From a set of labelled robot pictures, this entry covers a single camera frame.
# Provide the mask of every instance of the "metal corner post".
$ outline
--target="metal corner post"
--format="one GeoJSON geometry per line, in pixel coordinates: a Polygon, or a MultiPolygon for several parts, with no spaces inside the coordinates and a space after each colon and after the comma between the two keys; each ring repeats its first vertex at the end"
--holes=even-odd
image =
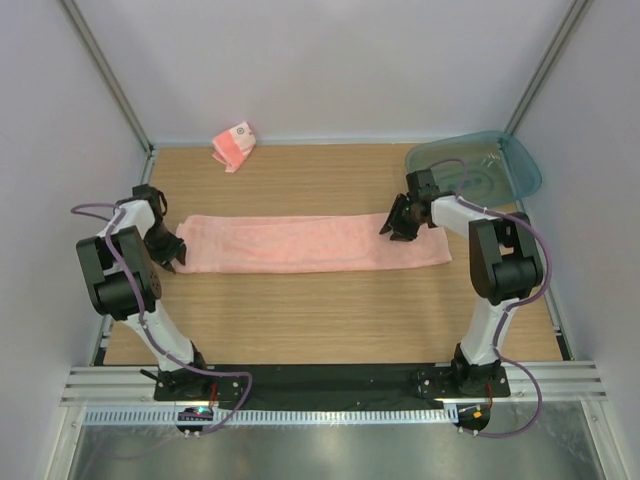
{"type": "Polygon", "coordinates": [[[116,104],[120,108],[120,111],[124,115],[127,123],[131,127],[133,134],[140,142],[142,149],[145,151],[147,155],[151,155],[153,146],[149,141],[149,137],[142,128],[138,117],[136,116],[127,96],[125,95],[122,87],[120,86],[120,82],[116,78],[113,70],[109,66],[106,57],[102,53],[98,42],[96,41],[89,25],[87,24],[82,12],[78,8],[78,5],[75,0],[58,0],[59,5],[62,10],[67,15],[71,25],[74,30],[78,34],[80,41],[83,43],[87,52],[91,59],[93,60],[94,65],[96,66],[100,76],[104,80],[107,88],[111,92],[113,99],[116,104]]]}
{"type": "Polygon", "coordinates": [[[505,128],[505,133],[513,135],[520,124],[527,115],[533,101],[540,92],[540,89],[544,85],[545,81],[549,77],[553,67],[558,62],[564,48],[569,43],[569,40],[575,33],[580,21],[584,18],[589,6],[593,0],[573,0],[569,10],[565,14],[558,30],[556,31],[551,43],[547,47],[542,60],[538,64],[533,77],[529,81],[527,88],[525,89],[518,106],[511,115],[511,119],[505,128]]]}

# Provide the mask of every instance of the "cable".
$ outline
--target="cable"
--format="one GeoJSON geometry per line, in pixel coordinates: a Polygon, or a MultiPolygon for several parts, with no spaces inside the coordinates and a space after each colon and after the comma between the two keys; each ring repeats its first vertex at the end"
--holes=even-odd
{"type": "Polygon", "coordinates": [[[111,235],[113,234],[113,231],[116,229],[116,227],[118,226],[118,224],[120,223],[120,221],[122,220],[124,215],[126,214],[126,209],[124,209],[122,206],[108,204],[108,203],[100,203],[100,204],[98,204],[98,203],[90,203],[90,204],[77,205],[76,207],[71,209],[71,213],[78,214],[78,215],[87,215],[87,216],[93,216],[93,217],[97,217],[97,218],[102,218],[102,219],[106,219],[107,221],[110,222],[108,227],[107,227],[107,231],[105,232],[105,237],[104,237],[105,238],[105,243],[107,244],[107,248],[109,249],[109,252],[111,252],[111,255],[115,259],[116,263],[120,266],[120,269],[122,270],[122,272],[124,273],[125,277],[129,281],[129,285],[131,286],[131,289],[133,290],[133,294],[134,294],[134,296],[136,298],[136,303],[138,304],[138,323],[142,327],[142,331],[144,332],[145,337],[149,341],[149,344],[160,355],[162,355],[163,357],[171,360],[173,363],[175,363],[176,365],[184,368],[185,370],[189,370],[189,371],[197,373],[199,375],[204,375],[204,376],[208,376],[208,377],[218,377],[218,378],[220,378],[220,377],[245,377],[245,378],[247,378],[247,387],[245,388],[245,391],[242,393],[240,399],[238,400],[238,403],[236,403],[235,407],[231,410],[231,412],[229,412],[217,424],[212,425],[212,426],[207,427],[207,428],[203,428],[202,432],[201,432],[201,435],[207,435],[207,434],[210,434],[210,433],[213,433],[213,432],[216,432],[216,431],[220,430],[225,424],[227,424],[233,418],[233,416],[238,412],[238,410],[240,410],[240,408],[242,408],[242,406],[244,405],[245,401],[247,400],[247,398],[249,396],[249,392],[251,391],[251,388],[253,386],[253,376],[251,375],[251,373],[249,373],[249,372],[212,372],[210,370],[201,370],[199,368],[193,367],[193,366],[191,366],[189,364],[186,364],[186,363],[182,362],[181,360],[179,360],[178,358],[173,356],[171,353],[169,353],[166,350],[164,350],[155,341],[155,339],[153,338],[153,335],[149,331],[149,328],[148,328],[148,325],[147,325],[147,321],[144,318],[145,307],[144,307],[144,300],[142,298],[142,292],[140,291],[140,288],[138,287],[138,284],[137,284],[137,282],[135,280],[135,277],[134,277],[133,273],[131,272],[131,269],[129,268],[129,266],[125,262],[125,260],[122,257],[122,255],[120,255],[120,253],[118,252],[118,250],[114,246],[113,240],[111,238],[111,235]],[[114,208],[114,209],[116,209],[117,213],[116,213],[115,217],[110,220],[110,219],[107,219],[105,217],[101,217],[99,215],[90,214],[88,212],[80,211],[81,208],[88,208],[88,207],[95,207],[95,206],[114,208]]]}
{"type": "Polygon", "coordinates": [[[465,200],[462,195],[462,189],[464,188],[464,184],[465,181],[467,179],[467,173],[468,173],[468,166],[467,166],[467,162],[465,162],[464,160],[460,159],[460,158],[447,158],[445,160],[439,160],[435,163],[433,163],[432,165],[430,165],[427,168],[433,168],[436,167],[438,165],[441,165],[443,163],[449,163],[449,162],[457,162],[460,163],[462,165],[462,179],[460,180],[460,183],[458,184],[458,188],[456,188],[455,191],[455,197],[456,197],[456,201],[462,205],[463,207],[468,208],[469,210],[472,210],[474,212],[478,212],[478,213],[482,213],[485,215],[491,215],[494,217],[498,217],[498,218],[502,218],[505,220],[509,220],[511,222],[514,222],[518,225],[520,225],[521,227],[523,227],[524,229],[526,229],[529,233],[531,233],[531,235],[536,239],[536,242],[538,242],[538,245],[540,245],[540,249],[542,250],[542,253],[544,255],[544,259],[545,259],[545,264],[546,264],[546,274],[544,276],[544,280],[542,282],[542,285],[540,286],[540,289],[531,297],[522,299],[518,302],[514,302],[510,305],[508,305],[505,309],[504,312],[502,313],[502,317],[500,317],[500,321],[498,322],[498,326],[496,327],[496,331],[493,334],[493,340],[492,340],[492,344],[491,344],[491,348],[493,349],[493,352],[495,353],[496,357],[498,357],[500,359],[500,361],[504,362],[504,363],[508,363],[509,365],[513,365],[514,367],[522,370],[524,372],[524,374],[529,377],[529,379],[531,380],[531,383],[533,384],[533,387],[536,390],[536,397],[537,397],[537,402],[536,402],[536,411],[533,414],[533,417],[531,417],[531,419],[522,427],[512,431],[512,432],[505,432],[505,433],[485,433],[485,432],[475,432],[469,429],[463,429],[463,431],[470,433],[472,435],[477,435],[479,437],[484,437],[484,438],[510,438],[513,437],[515,435],[519,435],[521,433],[526,432],[527,430],[529,430],[531,427],[533,427],[533,425],[538,421],[538,418],[540,417],[540,414],[542,413],[542,405],[543,405],[543,399],[542,399],[542,391],[540,389],[540,384],[538,383],[538,381],[536,380],[536,378],[533,376],[533,374],[531,373],[531,371],[525,367],[524,365],[522,365],[521,363],[516,362],[515,360],[511,360],[510,358],[505,357],[504,355],[502,355],[500,353],[500,351],[498,350],[498,340],[500,339],[500,334],[502,333],[502,330],[504,329],[505,324],[507,323],[507,320],[509,318],[509,312],[511,310],[513,310],[516,307],[521,307],[523,305],[528,305],[532,302],[535,302],[536,300],[538,300],[539,298],[541,298],[545,292],[549,289],[549,284],[551,283],[551,275],[553,273],[553,261],[551,260],[551,252],[550,252],[550,248],[549,245],[547,244],[547,242],[544,240],[544,238],[542,238],[542,236],[531,226],[529,225],[527,222],[525,222],[524,220],[514,217],[513,215],[509,215],[508,213],[502,213],[502,212],[497,212],[495,210],[490,210],[488,208],[485,207],[480,207],[474,203],[471,203],[467,200],[465,200]]]}

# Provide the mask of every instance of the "crumpled pink cloth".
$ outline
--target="crumpled pink cloth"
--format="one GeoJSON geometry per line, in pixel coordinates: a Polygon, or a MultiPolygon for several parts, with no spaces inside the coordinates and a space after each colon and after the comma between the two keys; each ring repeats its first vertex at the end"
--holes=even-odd
{"type": "Polygon", "coordinates": [[[451,261],[444,229],[423,227],[413,242],[378,232],[386,213],[338,217],[188,217],[179,273],[310,273],[399,270],[451,261]]]}

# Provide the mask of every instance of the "folded towel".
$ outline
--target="folded towel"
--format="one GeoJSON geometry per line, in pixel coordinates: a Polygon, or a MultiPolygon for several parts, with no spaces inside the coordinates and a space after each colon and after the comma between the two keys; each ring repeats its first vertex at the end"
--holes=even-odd
{"type": "Polygon", "coordinates": [[[253,136],[247,122],[242,122],[240,125],[222,132],[211,143],[216,150],[213,153],[213,158],[227,166],[225,172],[233,173],[240,168],[240,165],[251,153],[256,144],[256,137],[253,136]]]}
{"type": "Polygon", "coordinates": [[[188,217],[176,235],[187,245],[179,273],[309,273],[398,270],[451,261],[442,228],[413,242],[378,232],[386,213],[342,217],[188,217]]]}

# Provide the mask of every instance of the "white vent strip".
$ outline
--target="white vent strip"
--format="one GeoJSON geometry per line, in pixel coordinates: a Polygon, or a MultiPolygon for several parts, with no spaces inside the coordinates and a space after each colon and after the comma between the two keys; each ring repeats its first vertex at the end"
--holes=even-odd
{"type": "MultiPolygon", "coordinates": [[[[209,421],[178,421],[183,408],[174,407],[89,407],[83,424],[87,426],[133,425],[202,425],[217,423],[229,412],[215,410],[209,421]]],[[[407,423],[451,423],[458,421],[455,405],[442,410],[411,410],[393,412],[282,412],[241,410],[229,426],[286,425],[385,425],[407,423]]]]}

